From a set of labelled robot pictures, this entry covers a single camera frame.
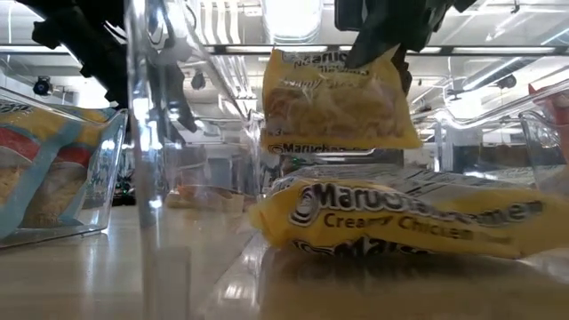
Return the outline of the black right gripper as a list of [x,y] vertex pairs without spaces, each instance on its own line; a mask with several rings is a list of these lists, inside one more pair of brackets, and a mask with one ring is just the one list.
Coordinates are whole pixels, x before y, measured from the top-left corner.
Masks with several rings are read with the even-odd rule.
[[406,49],[421,51],[442,26],[450,9],[464,12],[477,0],[335,0],[335,27],[354,31],[346,66],[360,68],[393,47],[392,64],[401,87],[408,93],[412,83]]

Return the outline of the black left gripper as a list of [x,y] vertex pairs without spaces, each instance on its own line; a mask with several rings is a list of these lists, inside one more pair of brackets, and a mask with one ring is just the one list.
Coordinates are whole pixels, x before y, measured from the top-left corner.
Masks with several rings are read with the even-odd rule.
[[[35,21],[33,40],[52,50],[65,46],[83,65],[80,73],[94,77],[107,90],[105,98],[119,107],[128,106],[126,49],[101,24],[92,23],[82,12],[52,12],[43,21]],[[167,67],[169,109],[178,110],[178,121],[196,132],[194,116],[184,94],[185,76],[178,66]],[[160,141],[169,137],[167,117],[167,81],[165,71],[148,67],[152,93],[152,115],[157,121]]]

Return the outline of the red Maruchan ramen packet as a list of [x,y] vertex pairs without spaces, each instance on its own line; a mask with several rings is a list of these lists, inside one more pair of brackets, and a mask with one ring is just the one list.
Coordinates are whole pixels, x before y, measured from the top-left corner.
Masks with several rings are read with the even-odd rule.
[[569,89],[545,98],[533,99],[545,117],[556,126],[564,159],[569,162]]

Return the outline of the clear plastic bin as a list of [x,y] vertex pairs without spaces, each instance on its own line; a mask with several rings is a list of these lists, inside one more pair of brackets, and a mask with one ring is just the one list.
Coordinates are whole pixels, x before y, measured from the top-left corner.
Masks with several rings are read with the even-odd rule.
[[[560,84],[535,89],[528,85],[533,99],[548,97],[563,91]],[[519,114],[525,135],[530,165],[533,168],[535,187],[540,191],[569,198],[569,162],[566,162],[560,147],[556,126],[533,103],[535,109]]]
[[[334,153],[273,154],[260,133],[273,50],[349,54],[357,33],[335,27],[335,0],[324,0],[311,44],[270,44],[260,0],[133,0],[125,25],[145,320],[569,320],[569,246],[520,259],[327,256],[271,245],[249,213],[276,180],[316,165],[389,164],[537,189],[518,116],[535,109],[529,84],[569,85],[569,0],[450,9],[421,51],[405,48],[421,146]],[[148,67],[166,58],[178,59],[197,131],[167,108],[160,141]],[[510,74],[514,88],[495,85]],[[179,185],[236,191],[244,210],[169,208]]]
[[[0,87],[0,103],[5,101],[61,113],[67,118],[76,120],[79,123],[89,124],[91,122],[89,119],[71,113],[71,111],[77,107],[44,103]],[[117,114],[124,118],[124,122],[120,125],[120,131],[117,132],[113,138],[106,140],[101,146],[103,150],[109,152],[109,157],[104,158],[101,156],[99,158],[99,173],[103,173],[103,165],[107,164],[108,177],[106,179],[100,178],[98,185],[93,183],[89,185],[83,208],[76,215],[76,221],[78,223],[76,225],[64,225],[56,228],[21,228],[19,225],[10,235],[0,239],[0,250],[64,236],[91,233],[107,227],[112,197],[115,190],[119,157],[121,155],[121,147],[123,145],[125,127],[128,120],[126,111],[117,111]]]

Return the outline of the silver ventilation duct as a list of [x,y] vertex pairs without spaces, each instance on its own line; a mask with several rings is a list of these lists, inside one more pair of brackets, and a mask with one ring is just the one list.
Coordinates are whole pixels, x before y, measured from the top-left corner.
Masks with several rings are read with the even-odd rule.
[[311,44],[319,34],[324,0],[260,0],[270,44]]

